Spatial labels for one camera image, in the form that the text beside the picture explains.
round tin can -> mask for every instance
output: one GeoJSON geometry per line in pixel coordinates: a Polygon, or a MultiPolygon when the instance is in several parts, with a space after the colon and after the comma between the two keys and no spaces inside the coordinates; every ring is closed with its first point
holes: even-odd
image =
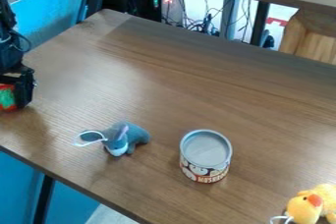
{"type": "Polygon", "coordinates": [[[223,135],[210,130],[186,134],[180,143],[180,167],[193,181],[214,183],[229,171],[232,146],[223,135]]]}

gray stuffed animal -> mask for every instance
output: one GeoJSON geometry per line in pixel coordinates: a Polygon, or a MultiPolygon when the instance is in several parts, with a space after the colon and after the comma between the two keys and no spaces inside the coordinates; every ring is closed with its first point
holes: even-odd
{"type": "Polygon", "coordinates": [[[148,143],[149,138],[149,132],[145,129],[132,123],[120,122],[104,131],[84,131],[76,137],[74,145],[87,146],[102,141],[113,156],[121,156],[125,153],[132,154],[138,143],[148,143]]]}

stuffed toy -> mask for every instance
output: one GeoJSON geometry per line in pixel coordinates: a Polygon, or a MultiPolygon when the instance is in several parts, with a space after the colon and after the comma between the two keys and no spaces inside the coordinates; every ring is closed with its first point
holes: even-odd
{"type": "Polygon", "coordinates": [[[323,184],[312,190],[301,191],[287,204],[286,216],[275,216],[275,219],[286,219],[285,224],[315,224],[319,217],[325,217],[330,224],[336,224],[336,186],[323,184]]]}
{"type": "Polygon", "coordinates": [[[76,136],[74,145],[83,147],[99,141],[110,154],[121,156],[132,154],[138,143],[148,143],[149,132],[135,124],[120,122],[104,131],[84,131],[76,136]]]}

orange beak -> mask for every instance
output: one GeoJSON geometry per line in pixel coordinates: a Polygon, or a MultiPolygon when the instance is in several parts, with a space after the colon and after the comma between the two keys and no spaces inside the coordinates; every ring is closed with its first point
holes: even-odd
{"type": "Polygon", "coordinates": [[[323,200],[318,195],[311,195],[308,197],[308,201],[310,204],[312,204],[314,207],[319,207],[322,205],[323,200]]]}

silver can rim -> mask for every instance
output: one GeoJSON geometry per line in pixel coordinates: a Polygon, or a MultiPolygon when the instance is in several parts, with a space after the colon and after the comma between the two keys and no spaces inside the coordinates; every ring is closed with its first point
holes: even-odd
{"type": "Polygon", "coordinates": [[[231,162],[231,158],[232,158],[232,153],[233,153],[233,147],[229,141],[228,138],[226,138],[224,135],[216,132],[216,131],[212,131],[212,130],[208,130],[208,129],[201,129],[201,130],[195,130],[195,131],[191,131],[189,133],[187,133],[186,135],[183,136],[183,138],[181,139],[181,142],[180,142],[180,151],[181,151],[181,154],[188,160],[188,162],[190,162],[191,164],[197,166],[197,167],[200,167],[200,168],[207,168],[207,169],[216,169],[216,170],[222,170],[222,169],[225,169],[231,162]],[[184,143],[189,139],[189,137],[191,135],[194,135],[194,134],[199,134],[199,133],[211,133],[211,134],[215,134],[217,135],[218,137],[222,138],[223,141],[227,144],[228,148],[229,148],[229,154],[228,156],[226,157],[225,161],[223,163],[219,163],[219,164],[216,164],[216,165],[213,165],[213,166],[204,166],[204,165],[201,165],[201,164],[197,164],[197,163],[194,163],[192,162],[188,156],[185,154],[185,151],[183,149],[183,146],[184,146],[184,143]]]}

